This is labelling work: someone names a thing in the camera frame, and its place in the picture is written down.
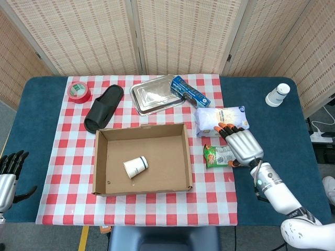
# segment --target power strip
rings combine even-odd
[[[310,140],[313,143],[333,143],[333,139],[332,138],[322,137],[321,134],[323,134],[323,132],[314,132],[310,136]]]

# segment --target white bag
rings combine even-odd
[[[197,137],[220,137],[214,130],[219,122],[234,124],[237,128],[249,128],[245,117],[244,106],[229,108],[198,108],[194,113],[197,126]]]

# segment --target blue box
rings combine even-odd
[[[191,87],[180,76],[172,79],[171,92],[180,98],[188,100],[195,108],[206,108],[210,104],[210,100],[201,92]]]

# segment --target green snack package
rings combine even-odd
[[[228,161],[235,159],[229,146],[204,146],[206,168],[228,166]]]

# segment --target black slipper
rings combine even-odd
[[[84,120],[86,130],[95,133],[96,130],[105,128],[123,95],[124,90],[120,86],[111,85],[100,97],[96,98]]]

